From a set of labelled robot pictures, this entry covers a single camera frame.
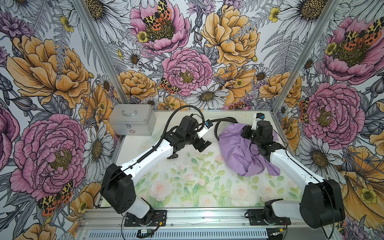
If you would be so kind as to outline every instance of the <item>black bracket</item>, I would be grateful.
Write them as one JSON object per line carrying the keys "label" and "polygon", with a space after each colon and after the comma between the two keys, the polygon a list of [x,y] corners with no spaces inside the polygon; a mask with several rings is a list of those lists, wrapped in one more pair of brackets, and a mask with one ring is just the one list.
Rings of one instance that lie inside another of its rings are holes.
{"label": "black bracket", "polygon": [[125,217],[124,227],[164,227],[167,220],[166,210],[154,210],[152,213],[151,221],[147,225],[142,225],[141,219],[135,215],[128,213]]}

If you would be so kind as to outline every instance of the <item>daisy center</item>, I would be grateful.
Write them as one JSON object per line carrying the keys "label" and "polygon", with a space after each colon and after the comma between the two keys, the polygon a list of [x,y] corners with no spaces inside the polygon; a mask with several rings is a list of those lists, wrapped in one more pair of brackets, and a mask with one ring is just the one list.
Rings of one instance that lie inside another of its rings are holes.
{"label": "daisy center", "polygon": [[193,74],[189,71],[185,71],[185,73],[180,71],[180,77],[183,78],[184,83],[191,83],[193,81]]}
{"label": "daisy center", "polygon": [[54,169],[62,167],[64,170],[68,169],[68,165],[72,162],[72,154],[68,149],[55,152],[55,161],[50,163],[50,166]]}
{"label": "daisy center", "polygon": [[134,63],[134,64],[136,64],[136,63],[139,62],[139,58],[138,58],[136,55],[133,55],[133,56],[131,57],[131,62]]}
{"label": "daisy center", "polygon": [[100,155],[101,155],[101,151],[102,151],[102,146],[101,146],[101,141],[100,140],[96,140],[93,144],[93,148],[92,148],[92,156],[93,156],[93,159],[99,159]]}
{"label": "daisy center", "polygon": [[308,61],[305,63],[305,65],[304,65],[305,69],[310,68],[310,67],[312,66],[312,64],[313,64],[312,60],[308,60]]}
{"label": "daisy center", "polygon": [[261,79],[263,79],[264,77],[265,77],[265,74],[264,74],[264,73],[259,73],[259,74],[256,75],[256,79],[257,79],[257,80],[261,80]]}
{"label": "daisy center", "polygon": [[88,206],[88,202],[87,201],[81,202],[80,203],[80,207],[79,207],[79,213],[80,214],[84,214],[87,211],[87,206]]}
{"label": "daisy center", "polygon": [[325,157],[324,153],[318,150],[312,152],[312,158],[319,167],[326,167],[328,165],[328,159]]}
{"label": "daisy center", "polygon": [[348,51],[345,49],[344,45],[346,41],[342,41],[337,44],[336,49],[333,50],[333,57],[338,58],[340,61],[347,63],[348,67],[353,67],[356,64],[360,64],[365,56],[367,55],[367,50],[369,45],[356,46],[352,50]]}
{"label": "daisy center", "polygon": [[208,102],[208,101],[211,101],[214,98],[214,96],[215,95],[213,93],[202,93],[200,95],[200,100]]}
{"label": "daisy center", "polygon": [[306,0],[301,7],[301,15],[313,19],[320,16],[328,0]]}
{"label": "daisy center", "polygon": [[103,7],[99,1],[85,0],[85,4],[87,5],[89,13],[93,18],[101,17],[101,14],[103,13]]}
{"label": "daisy center", "polygon": [[325,111],[325,108],[322,108],[320,110],[320,116],[318,116],[316,120],[319,122],[320,126],[328,127],[332,122],[330,118],[331,115],[332,115],[331,112],[327,112]]}

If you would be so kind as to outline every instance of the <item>floral tablecloth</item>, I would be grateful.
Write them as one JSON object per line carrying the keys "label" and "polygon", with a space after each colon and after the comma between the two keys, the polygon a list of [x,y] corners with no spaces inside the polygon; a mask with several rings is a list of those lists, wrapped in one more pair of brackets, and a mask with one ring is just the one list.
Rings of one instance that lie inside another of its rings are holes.
{"label": "floral tablecloth", "polygon": [[[252,111],[204,111],[206,119],[235,117],[239,122],[252,124]],[[263,112],[271,120],[269,112]],[[170,112],[156,112],[156,126],[152,137],[126,136],[117,165],[127,162],[149,148],[159,138]],[[175,115],[179,123],[185,112]],[[222,123],[220,133],[228,124]],[[202,153],[191,145],[179,151],[176,159],[164,159],[149,171],[135,187],[136,195],[153,207],[260,207],[271,199],[300,201],[300,189],[283,172],[270,176],[262,173],[242,177],[231,170],[223,160],[220,146],[209,132],[204,139],[212,144]],[[102,206],[108,206],[104,200]]]}

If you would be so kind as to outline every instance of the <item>black cable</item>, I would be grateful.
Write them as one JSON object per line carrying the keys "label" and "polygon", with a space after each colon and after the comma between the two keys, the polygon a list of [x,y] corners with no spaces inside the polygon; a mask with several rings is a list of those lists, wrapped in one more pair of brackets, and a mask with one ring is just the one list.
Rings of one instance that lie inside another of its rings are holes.
{"label": "black cable", "polygon": [[161,142],[163,141],[163,139],[164,139],[164,137],[165,137],[165,135],[166,135],[166,132],[167,132],[167,129],[168,129],[168,125],[169,125],[169,123],[170,123],[172,117],[173,117],[173,116],[174,116],[180,109],[183,109],[183,108],[194,108],[194,109],[196,109],[196,110],[200,113],[200,115],[201,115],[201,119],[203,120],[203,122],[202,122],[201,127],[198,129],[198,131],[200,131],[200,130],[203,129],[203,127],[204,127],[204,124],[203,124],[203,123],[205,122],[205,121],[204,121],[204,115],[203,115],[203,113],[201,112],[201,110],[200,110],[199,108],[197,108],[197,107],[195,107],[195,106],[193,106],[193,105],[185,105],[185,106],[179,107],[178,109],[176,109],[175,111],[173,111],[173,113],[170,115],[170,117],[169,117],[169,119],[168,119],[168,121],[167,121],[167,123],[166,123],[166,126],[165,126],[165,128],[164,128],[163,134],[161,135],[160,140],[157,142],[157,144],[156,144],[151,150],[149,150],[149,151],[146,152],[143,156],[141,156],[141,157],[137,160],[137,162],[141,162],[143,159],[145,159],[146,157],[148,157],[151,153],[153,153],[153,152],[160,146]]}

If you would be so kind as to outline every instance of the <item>white daisy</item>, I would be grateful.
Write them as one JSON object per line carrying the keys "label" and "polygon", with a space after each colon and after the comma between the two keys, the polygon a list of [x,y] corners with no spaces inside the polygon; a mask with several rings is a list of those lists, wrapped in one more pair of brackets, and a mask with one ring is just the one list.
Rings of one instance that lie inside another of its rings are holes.
{"label": "white daisy", "polygon": [[310,57],[307,59],[303,66],[303,72],[309,72],[317,62],[317,56],[311,53]]}
{"label": "white daisy", "polygon": [[192,95],[185,99],[185,102],[195,105],[200,109],[220,109],[225,104],[225,96],[229,95],[228,89],[218,90],[219,85],[214,84],[210,88],[201,86],[191,91]]}
{"label": "white daisy", "polygon": [[349,16],[359,16],[358,21],[365,18],[365,23],[377,20],[384,15],[383,0],[352,0],[349,6],[352,8]]}
{"label": "white daisy", "polygon": [[304,43],[309,33],[316,26],[327,0],[283,0],[279,6],[281,12],[277,15],[283,23],[278,32],[284,32],[284,38],[292,35],[292,40]]}
{"label": "white daisy", "polygon": [[153,109],[157,109],[157,107],[159,106],[159,100],[154,97],[149,97],[144,99],[140,104],[149,104],[152,105]]}
{"label": "white daisy", "polygon": [[131,7],[133,8],[140,6],[140,4],[143,8],[147,8],[148,5],[150,5],[151,7],[154,7],[156,1],[155,0],[130,0],[130,3],[131,3]]}
{"label": "white daisy", "polygon": [[38,11],[39,7],[35,0],[3,0],[7,8],[11,9],[13,13],[23,17],[32,17]]}
{"label": "white daisy", "polygon": [[[58,0],[63,14],[69,20],[69,25],[80,26],[79,32],[84,39],[85,29],[77,10],[73,5],[77,0]],[[85,0],[89,13],[98,27],[101,38],[107,42],[123,40],[122,32],[127,30],[122,24],[129,23],[129,4],[124,0]]]}
{"label": "white daisy", "polygon": [[345,178],[336,171],[334,166],[342,165],[344,162],[336,155],[329,154],[329,145],[321,139],[300,138],[296,149],[296,158],[308,169],[325,179],[333,179],[339,184],[347,184]]}
{"label": "white daisy", "polygon": [[99,131],[96,133],[95,127],[91,127],[91,141],[84,145],[84,162],[86,166],[87,182],[101,182],[107,166],[109,164],[109,156],[113,150],[113,138],[107,126],[102,123]]}
{"label": "white daisy", "polygon": [[142,63],[140,50],[138,49],[129,49],[123,53],[122,57],[123,61],[131,68],[137,68]]}
{"label": "white daisy", "polygon": [[267,78],[270,78],[271,75],[272,72],[269,70],[269,68],[258,68],[255,72],[257,82],[264,81]]}

